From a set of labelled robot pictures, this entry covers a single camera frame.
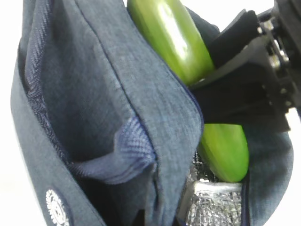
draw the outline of lunch bag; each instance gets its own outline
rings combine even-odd
[[[23,4],[11,109],[47,225],[185,225],[175,216],[204,128],[194,96],[122,0]],[[218,28],[189,12],[210,43]],[[241,225],[262,226],[288,186],[293,148],[286,132],[244,130]]]

